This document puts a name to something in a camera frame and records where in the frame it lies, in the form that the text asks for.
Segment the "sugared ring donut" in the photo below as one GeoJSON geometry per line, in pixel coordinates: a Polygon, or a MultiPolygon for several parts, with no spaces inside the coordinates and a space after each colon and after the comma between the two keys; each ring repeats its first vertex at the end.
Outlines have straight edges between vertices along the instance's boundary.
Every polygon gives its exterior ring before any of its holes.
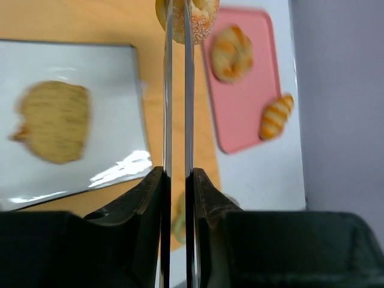
{"type": "MultiPolygon", "coordinates": [[[[185,44],[184,8],[185,1],[155,1],[157,19],[164,30],[166,30],[166,16],[168,5],[172,3],[172,34],[173,39],[179,44],[185,44]]],[[[191,4],[191,30],[194,45],[202,43],[211,33],[219,8],[219,0],[190,1],[191,4]]]]}

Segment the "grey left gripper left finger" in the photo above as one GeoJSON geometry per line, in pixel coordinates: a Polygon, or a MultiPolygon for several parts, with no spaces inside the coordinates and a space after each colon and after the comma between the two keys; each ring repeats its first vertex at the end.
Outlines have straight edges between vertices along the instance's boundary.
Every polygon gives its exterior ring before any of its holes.
{"type": "Polygon", "coordinates": [[[164,23],[163,64],[164,134],[163,166],[153,168],[140,183],[85,220],[100,224],[102,252],[98,260],[111,265],[103,278],[108,287],[154,287],[160,270],[160,287],[169,286],[172,177],[172,19],[173,2],[157,1],[156,13],[164,23]]]}

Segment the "seeded bread slice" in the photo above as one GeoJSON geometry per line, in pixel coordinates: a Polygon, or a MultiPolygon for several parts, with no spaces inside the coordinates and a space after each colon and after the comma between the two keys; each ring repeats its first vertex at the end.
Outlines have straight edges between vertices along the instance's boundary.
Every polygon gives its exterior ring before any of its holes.
{"type": "Polygon", "coordinates": [[[91,121],[89,89],[56,80],[35,83],[23,94],[18,113],[23,121],[13,141],[55,164],[82,158],[91,121]]]}

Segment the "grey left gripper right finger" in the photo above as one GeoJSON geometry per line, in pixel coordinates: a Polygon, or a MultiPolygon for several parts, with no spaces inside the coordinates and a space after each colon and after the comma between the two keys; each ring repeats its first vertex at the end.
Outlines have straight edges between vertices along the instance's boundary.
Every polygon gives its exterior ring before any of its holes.
{"type": "Polygon", "coordinates": [[[239,206],[194,168],[194,36],[191,1],[183,2],[185,33],[185,232],[187,287],[234,287],[224,234],[228,212],[239,206]]]}

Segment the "striped croissant roll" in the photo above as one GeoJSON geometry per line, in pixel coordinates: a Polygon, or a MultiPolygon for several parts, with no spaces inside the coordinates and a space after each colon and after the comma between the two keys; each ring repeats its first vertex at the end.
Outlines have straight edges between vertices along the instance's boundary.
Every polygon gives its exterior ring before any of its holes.
{"type": "Polygon", "coordinates": [[[283,132],[294,105],[295,101],[290,93],[283,94],[267,105],[260,123],[259,137],[261,140],[272,140],[283,132]]]}

